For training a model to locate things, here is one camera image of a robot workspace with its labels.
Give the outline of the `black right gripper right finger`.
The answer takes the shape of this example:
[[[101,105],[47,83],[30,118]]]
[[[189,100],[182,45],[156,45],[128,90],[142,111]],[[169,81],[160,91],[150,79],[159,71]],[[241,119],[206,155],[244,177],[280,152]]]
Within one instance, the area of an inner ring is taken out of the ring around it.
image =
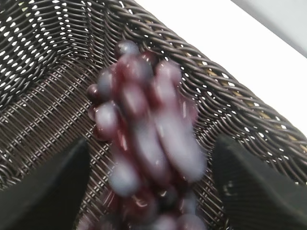
[[[273,170],[234,139],[219,135],[215,186],[235,230],[305,230],[307,188]]]

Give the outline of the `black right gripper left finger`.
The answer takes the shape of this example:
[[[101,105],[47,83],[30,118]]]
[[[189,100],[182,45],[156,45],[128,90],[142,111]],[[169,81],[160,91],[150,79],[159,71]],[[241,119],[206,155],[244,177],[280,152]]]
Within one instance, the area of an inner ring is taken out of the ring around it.
[[[84,138],[0,193],[2,230],[71,230],[87,188],[89,146]]]

